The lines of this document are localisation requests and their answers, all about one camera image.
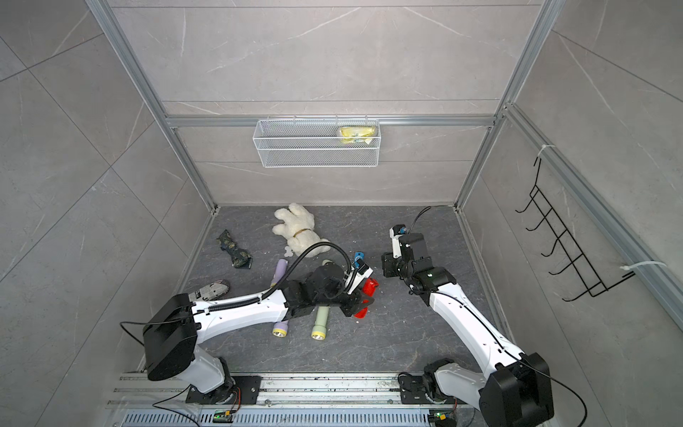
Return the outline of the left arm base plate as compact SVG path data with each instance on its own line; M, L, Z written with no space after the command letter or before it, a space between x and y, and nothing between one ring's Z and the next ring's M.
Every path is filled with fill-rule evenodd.
M214 391L203 394L195 386L190 390L185 402L199 405L255 405L261 389L259 375L238 375L232 377L233 383L222 385Z

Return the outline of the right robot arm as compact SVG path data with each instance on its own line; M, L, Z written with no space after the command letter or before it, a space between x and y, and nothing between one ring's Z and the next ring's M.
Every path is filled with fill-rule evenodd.
M386 278L398 278L411 294L453 329L480 369L441 359L423 371L425 398L435 404L462 401L489 426L538 426L555 415L552 386L558 381L537 353L526 354L471 303L455 277L433 264L421 233L404 224L390 229L391 251L382 255Z

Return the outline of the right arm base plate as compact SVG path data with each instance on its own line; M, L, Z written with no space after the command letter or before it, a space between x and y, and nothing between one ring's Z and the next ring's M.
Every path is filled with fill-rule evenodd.
M453 396L446 396L437 386L432 375L412 375L407 372L397 377L401 403L404 405L453 405L464 404Z

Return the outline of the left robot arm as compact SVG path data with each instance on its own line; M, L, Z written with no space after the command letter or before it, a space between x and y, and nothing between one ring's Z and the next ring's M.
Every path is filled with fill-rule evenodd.
M373 274L364 260L354 262L346 255L344 266L326 263L302 279L291 279L304 258L289 263L279 281L261 293L209 302L173 296L141 325L137 342L144 348L149 380L177 378L203 397L227 400L236 387L227 362L207 353L202 343L238 329L307 316L322 306L352 317L373 302L362 291Z

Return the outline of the red flashlight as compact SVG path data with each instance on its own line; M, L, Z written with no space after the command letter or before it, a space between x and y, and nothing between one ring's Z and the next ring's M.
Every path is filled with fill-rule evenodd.
M364 299L362 301L362 309L355 314L356 318L364 318L368 312L368 307L372 303L371 299L374 297L374 293L377 290L379 283L376 279L369 278L365 281L364 286L361 290Z

